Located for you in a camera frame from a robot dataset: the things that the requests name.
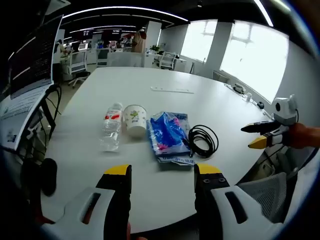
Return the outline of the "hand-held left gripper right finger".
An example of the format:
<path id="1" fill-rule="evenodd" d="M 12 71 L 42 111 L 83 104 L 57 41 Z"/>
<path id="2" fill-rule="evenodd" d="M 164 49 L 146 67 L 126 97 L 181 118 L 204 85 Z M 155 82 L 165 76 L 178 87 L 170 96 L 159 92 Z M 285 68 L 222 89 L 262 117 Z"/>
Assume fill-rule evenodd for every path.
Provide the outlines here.
<path id="1" fill-rule="evenodd" d="M 201 240 L 273 240 L 281 232 L 284 175 L 229 185 L 209 164 L 194 165 L 195 210 Z"/>

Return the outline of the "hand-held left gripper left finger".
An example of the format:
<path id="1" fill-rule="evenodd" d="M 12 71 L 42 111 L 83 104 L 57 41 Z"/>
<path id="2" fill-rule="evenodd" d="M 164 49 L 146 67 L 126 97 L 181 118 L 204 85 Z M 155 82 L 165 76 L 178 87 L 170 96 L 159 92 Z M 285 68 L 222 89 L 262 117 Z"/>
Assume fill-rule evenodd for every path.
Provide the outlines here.
<path id="1" fill-rule="evenodd" d="M 113 166 L 95 187 L 87 187 L 64 207 L 63 216 L 42 229 L 51 240 L 125 240 L 131 209 L 132 166 Z"/>

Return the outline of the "person's right hand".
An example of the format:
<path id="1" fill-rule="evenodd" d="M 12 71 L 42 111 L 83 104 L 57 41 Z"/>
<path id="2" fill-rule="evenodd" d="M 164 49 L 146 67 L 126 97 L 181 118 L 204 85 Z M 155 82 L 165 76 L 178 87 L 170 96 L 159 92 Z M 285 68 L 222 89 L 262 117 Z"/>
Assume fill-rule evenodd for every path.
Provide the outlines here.
<path id="1" fill-rule="evenodd" d="M 310 147 L 310 128 L 302 123 L 291 125 L 283 134 L 283 143 L 296 149 Z"/>

